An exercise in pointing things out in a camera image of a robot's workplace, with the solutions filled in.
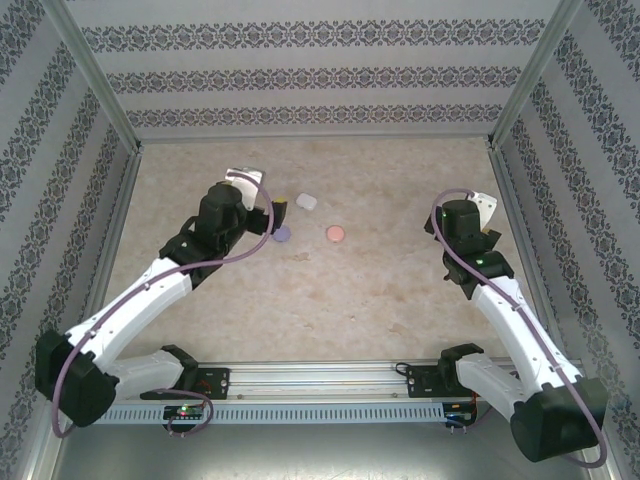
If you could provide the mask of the aluminium table side rail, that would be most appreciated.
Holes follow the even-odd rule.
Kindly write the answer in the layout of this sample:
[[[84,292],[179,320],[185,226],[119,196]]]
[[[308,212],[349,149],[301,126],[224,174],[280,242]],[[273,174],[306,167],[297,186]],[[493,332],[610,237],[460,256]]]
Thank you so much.
[[[567,354],[567,345],[562,338],[555,310],[537,262],[533,244],[528,234],[525,217],[520,209],[508,168],[501,151],[497,147],[494,147],[489,141],[486,142],[486,145],[489,161],[501,194],[502,204],[504,205],[513,232],[534,309],[540,321],[544,324],[547,333],[558,345],[560,352]]]
[[[123,168],[114,203],[107,218],[106,229],[100,238],[95,268],[89,277],[89,290],[84,297],[80,313],[72,321],[71,326],[77,326],[91,317],[105,303],[143,154],[144,144],[140,143],[136,150],[129,155],[127,164]]]

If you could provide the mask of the aluminium corner frame post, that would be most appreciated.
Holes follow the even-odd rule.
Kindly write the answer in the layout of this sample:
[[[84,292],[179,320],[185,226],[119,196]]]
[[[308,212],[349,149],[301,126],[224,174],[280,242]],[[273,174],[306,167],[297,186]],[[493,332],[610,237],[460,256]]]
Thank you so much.
[[[129,153],[139,147],[138,139],[124,108],[92,52],[65,0],[40,0],[46,14],[73,56],[89,87]]]
[[[487,136],[487,147],[490,150],[495,150],[509,135],[512,125],[517,120],[582,2],[583,0],[559,0],[539,42],[516,82],[512,94],[504,105],[495,127]]]

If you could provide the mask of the grey metal base sheet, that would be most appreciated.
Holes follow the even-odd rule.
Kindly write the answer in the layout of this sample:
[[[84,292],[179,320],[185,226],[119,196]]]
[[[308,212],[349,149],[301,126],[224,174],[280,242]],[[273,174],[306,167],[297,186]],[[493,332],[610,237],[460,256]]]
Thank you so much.
[[[185,439],[159,426],[96,426],[62,444],[53,480],[592,480],[564,459],[529,462],[506,422],[212,425]]]

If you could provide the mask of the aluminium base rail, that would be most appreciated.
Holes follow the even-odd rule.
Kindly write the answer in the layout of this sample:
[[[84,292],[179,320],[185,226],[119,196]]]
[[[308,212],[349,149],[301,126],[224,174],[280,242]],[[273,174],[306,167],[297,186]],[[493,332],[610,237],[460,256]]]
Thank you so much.
[[[75,361],[63,382],[59,406],[63,410],[87,407],[93,414],[106,411],[123,401],[177,402],[212,400],[191,393],[186,399],[143,400],[151,390],[163,391],[174,385],[183,368],[180,362],[162,351],[150,357],[117,362],[104,373],[92,363]],[[234,398],[412,398],[400,372],[409,364],[282,364],[258,365],[199,364],[206,369],[230,370],[227,397]],[[426,398],[463,398],[464,396],[428,396]]]

